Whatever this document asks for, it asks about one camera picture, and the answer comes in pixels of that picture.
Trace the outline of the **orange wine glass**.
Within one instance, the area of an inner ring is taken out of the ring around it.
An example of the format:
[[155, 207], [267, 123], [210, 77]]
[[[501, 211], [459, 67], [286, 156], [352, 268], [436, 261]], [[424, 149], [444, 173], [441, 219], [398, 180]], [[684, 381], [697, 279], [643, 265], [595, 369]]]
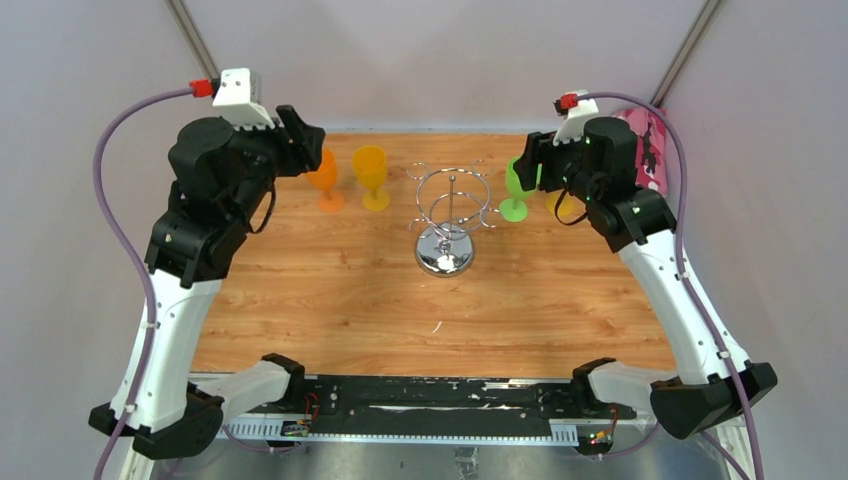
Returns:
[[333, 213], [344, 207], [344, 196], [336, 189], [338, 169], [335, 155], [329, 149], [322, 150], [319, 168], [316, 171], [308, 172], [306, 178], [311, 186], [320, 191], [317, 205], [321, 211]]

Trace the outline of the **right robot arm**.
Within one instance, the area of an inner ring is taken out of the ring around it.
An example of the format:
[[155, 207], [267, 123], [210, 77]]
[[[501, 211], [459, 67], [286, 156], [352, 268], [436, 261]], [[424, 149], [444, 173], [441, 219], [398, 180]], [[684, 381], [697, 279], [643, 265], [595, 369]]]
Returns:
[[665, 198], [637, 183], [640, 141], [615, 117], [588, 120], [562, 142], [528, 134], [512, 166], [524, 189], [558, 191], [585, 206], [591, 227], [638, 281], [672, 349], [672, 371], [603, 357], [574, 369], [571, 403], [584, 417], [618, 404], [652, 414], [687, 439], [743, 414], [778, 383], [767, 362], [751, 361], [709, 302], [681, 245]]

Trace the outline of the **yellow wine glass front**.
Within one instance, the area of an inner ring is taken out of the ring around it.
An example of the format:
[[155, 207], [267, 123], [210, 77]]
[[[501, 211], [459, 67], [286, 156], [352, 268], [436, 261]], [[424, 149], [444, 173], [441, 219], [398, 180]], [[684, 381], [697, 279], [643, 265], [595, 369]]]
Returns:
[[390, 204], [390, 196], [383, 188], [388, 175], [386, 152], [374, 145], [360, 147], [353, 154], [352, 166], [357, 181], [366, 189], [363, 206], [372, 212], [385, 210]]

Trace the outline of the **yellow wine glass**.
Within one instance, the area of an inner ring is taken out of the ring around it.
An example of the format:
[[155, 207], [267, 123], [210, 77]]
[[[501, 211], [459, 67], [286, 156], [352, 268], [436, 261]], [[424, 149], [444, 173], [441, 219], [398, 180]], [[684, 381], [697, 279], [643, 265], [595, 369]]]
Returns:
[[357, 181], [366, 189], [363, 206], [372, 212], [385, 210], [390, 204], [390, 196], [383, 188], [388, 175], [386, 152], [374, 145], [360, 147], [353, 154], [352, 166]]
[[563, 197], [559, 207], [556, 208], [559, 197], [563, 190], [548, 192], [545, 196], [546, 209], [554, 216], [559, 216], [562, 220], [568, 220], [575, 209], [575, 200], [569, 194]]

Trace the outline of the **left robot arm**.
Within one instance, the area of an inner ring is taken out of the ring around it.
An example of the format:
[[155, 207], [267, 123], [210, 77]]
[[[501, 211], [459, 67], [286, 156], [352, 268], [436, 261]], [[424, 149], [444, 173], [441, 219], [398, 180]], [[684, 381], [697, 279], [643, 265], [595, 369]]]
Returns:
[[293, 413], [304, 405], [304, 367], [276, 353], [204, 386], [189, 372], [213, 300], [255, 233], [256, 210], [275, 200], [278, 178], [320, 166], [325, 137], [290, 105], [263, 126], [205, 117], [179, 131], [168, 153], [175, 179], [167, 208], [141, 264], [146, 301], [136, 344], [119, 391], [91, 410], [93, 428], [130, 438], [149, 459], [180, 459], [202, 453], [225, 423], [258, 406]]

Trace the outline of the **green wine glass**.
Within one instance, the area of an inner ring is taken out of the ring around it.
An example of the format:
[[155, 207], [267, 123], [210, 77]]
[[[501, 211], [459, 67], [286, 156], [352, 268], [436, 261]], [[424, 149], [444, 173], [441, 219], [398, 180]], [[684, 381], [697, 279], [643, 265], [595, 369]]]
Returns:
[[498, 207], [503, 219], [513, 223], [521, 222], [526, 218], [528, 207], [525, 200], [536, 191], [541, 178], [541, 166], [538, 166], [536, 173], [537, 185], [531, 190], [523, 190], [518, 174], [514, 171], [514, 164], [518, 160], [518, 156], [513, 157], [507, 164], [504, 184], [508, 197], [505, 198]]

